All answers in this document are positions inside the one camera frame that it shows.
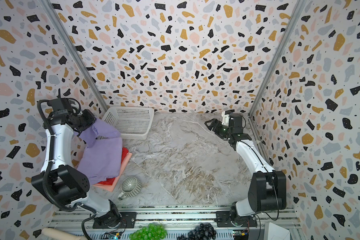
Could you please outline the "purple SHINE t-shirt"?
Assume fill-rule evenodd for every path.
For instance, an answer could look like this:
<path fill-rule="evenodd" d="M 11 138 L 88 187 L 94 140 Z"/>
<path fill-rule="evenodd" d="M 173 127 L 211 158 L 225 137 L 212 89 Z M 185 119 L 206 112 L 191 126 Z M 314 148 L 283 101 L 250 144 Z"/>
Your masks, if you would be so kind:
<path fill-rule="evenodd" d="M 123 146 L 121 133 L 114 126 L 98 118 L 94 124 L 82 131 L 77 137 L 82 139 L 90 148 L 100 144 L 117 148 Z"/>

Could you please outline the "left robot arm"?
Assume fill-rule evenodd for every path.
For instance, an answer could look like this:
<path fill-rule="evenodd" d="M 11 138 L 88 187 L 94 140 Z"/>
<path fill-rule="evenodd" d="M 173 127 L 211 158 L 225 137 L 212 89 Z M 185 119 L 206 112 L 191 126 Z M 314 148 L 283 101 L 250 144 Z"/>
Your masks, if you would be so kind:
<path fill-rule="evenodd" d="M 48 115 L 43 103 L 53 109 Z M 61 211 L 90 211 L 95 228 L 118 227 L 122 215 L 116 205 L 92 193 L 90 187 L 119 176 L 121 133 L 91 111 L 71 106 L 71 99 L 39 101 L 37 108 L 47 134 L 47 152 L 32 186 Z"/>

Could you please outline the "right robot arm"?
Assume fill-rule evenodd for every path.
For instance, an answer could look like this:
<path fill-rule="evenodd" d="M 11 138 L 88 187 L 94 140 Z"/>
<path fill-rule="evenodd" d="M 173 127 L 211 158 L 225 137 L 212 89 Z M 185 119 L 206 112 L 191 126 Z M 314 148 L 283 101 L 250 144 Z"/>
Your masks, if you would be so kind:
<path fill-rule="evenodd" d="M 277 216 L 271 218 L 276 221 L 287 207 L 287 177 L 262 157 L 250 135 L 244 132 L 246 124 L 246 119 L 235 111 L 223 112 L 221 121 L 205 122 L 209 131 L 229 143 L 252 174 L 247 198 L 234 202 L 230 209 L 230 221 L 236 226 L 249 223 L 259 213 L 268 216 L 270 211 L 277 211 Z"/>

